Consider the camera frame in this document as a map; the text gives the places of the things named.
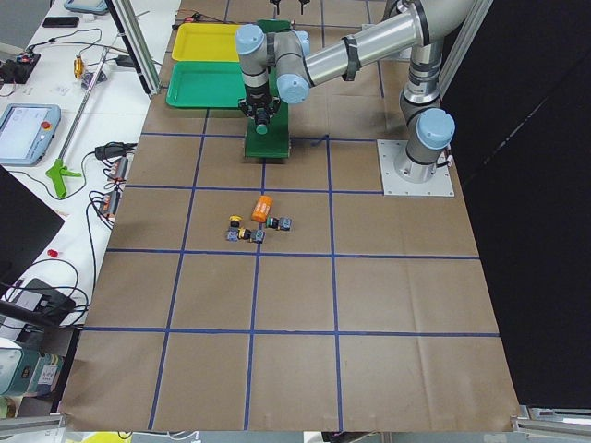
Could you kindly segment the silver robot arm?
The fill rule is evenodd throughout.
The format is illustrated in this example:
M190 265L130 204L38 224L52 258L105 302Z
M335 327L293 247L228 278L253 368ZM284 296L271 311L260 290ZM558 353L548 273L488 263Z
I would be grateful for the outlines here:
M469 1L390 1L382 21L317 52L308 34L259 24L235 32L245 96L239 109L249 118L245 155L282 159L289 155L287 107L303 102L312 88L335 78L355 80L362 67L405 49L411 51L400 107L408 127L423 124L425 111L440 107L443 42L466 18Z

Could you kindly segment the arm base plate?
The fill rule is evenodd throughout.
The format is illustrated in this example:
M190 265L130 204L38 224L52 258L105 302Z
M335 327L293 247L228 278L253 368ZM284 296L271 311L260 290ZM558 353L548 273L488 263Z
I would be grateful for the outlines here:
M383 195L389 197L453 198L448 162L442 153L430 165L413 162L406 140L378 139L378 158Z

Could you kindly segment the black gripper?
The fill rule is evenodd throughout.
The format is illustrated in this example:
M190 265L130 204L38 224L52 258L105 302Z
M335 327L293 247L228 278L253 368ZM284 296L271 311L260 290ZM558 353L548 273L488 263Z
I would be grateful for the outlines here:
M255 112L259 108L265 109L271 119L278 113L281 106L281 99L271 94L269 85L257 87L246 85L245 92L246 97L240 99L238 102L238 108L245 116L254 120Z

